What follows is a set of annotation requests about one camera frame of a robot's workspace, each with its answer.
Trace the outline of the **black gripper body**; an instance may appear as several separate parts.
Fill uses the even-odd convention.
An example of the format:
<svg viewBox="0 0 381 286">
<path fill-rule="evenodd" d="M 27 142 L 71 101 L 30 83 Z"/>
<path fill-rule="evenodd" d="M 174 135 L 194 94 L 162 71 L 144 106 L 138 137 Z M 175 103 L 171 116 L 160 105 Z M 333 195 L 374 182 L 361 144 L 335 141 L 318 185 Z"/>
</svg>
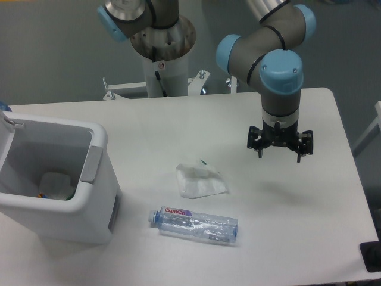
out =
<svg viewBox="0 0 381 286">
<path fill-rule="evenodd" d="M 259 148 L 269 146 L 301 148 L 302 142 L 299 139 L 298 121 L 286 128 L 276 128 L 263 121 L 259 144 Z"/>
</svg>

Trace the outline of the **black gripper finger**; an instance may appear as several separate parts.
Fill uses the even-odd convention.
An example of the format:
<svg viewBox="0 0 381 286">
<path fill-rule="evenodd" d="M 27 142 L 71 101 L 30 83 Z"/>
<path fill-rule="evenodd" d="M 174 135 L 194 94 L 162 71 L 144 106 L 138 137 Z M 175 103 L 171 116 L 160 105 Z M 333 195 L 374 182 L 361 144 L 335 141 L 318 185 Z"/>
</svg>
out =
<svg viewBox="0 0 381 286">
<path fill-rule="evenodd" d="M 260 130 L 256 126 L 250 126 L 248 131 L 247 148 L 258 153 L 258 158 L 263 157 L 263 149 L 268 148 L 271 141 L 266 137 L 265 130 Z"/>
<path fill-rule="evenodd" d="M 297 153 L 297 162 L 300 163 L 302 157 L 313 154 L 313 131 L 297 132 L 291 141 L 287 142 L 287 147 Z"/>
</svg>

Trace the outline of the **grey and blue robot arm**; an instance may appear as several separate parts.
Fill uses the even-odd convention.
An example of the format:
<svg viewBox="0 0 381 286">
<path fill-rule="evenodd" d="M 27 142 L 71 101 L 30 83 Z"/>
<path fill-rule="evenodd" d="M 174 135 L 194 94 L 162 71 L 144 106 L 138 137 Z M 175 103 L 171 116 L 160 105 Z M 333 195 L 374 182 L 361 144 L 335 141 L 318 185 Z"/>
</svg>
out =
<svg viewBox="0 0 381 286">
<path fill-rule="evenodd" d="M 298 131 L 304 72 L 294 48 L 313 35 L 314 13 L 289 1 L 248 1 L 248 6 L 260 28 L 248 37 L 227 35 L 216 50 L 219 68 L 261 95 L 263 125 L 249 128 L 247 147 L 311 155 L 313 132 Z M 97 13 L 111 37 L 129 40 L 142 58 L 149 97 L 189 94 L 188 55 L 196 32 L 177 1 L 105 1 Z"/>
</svg>

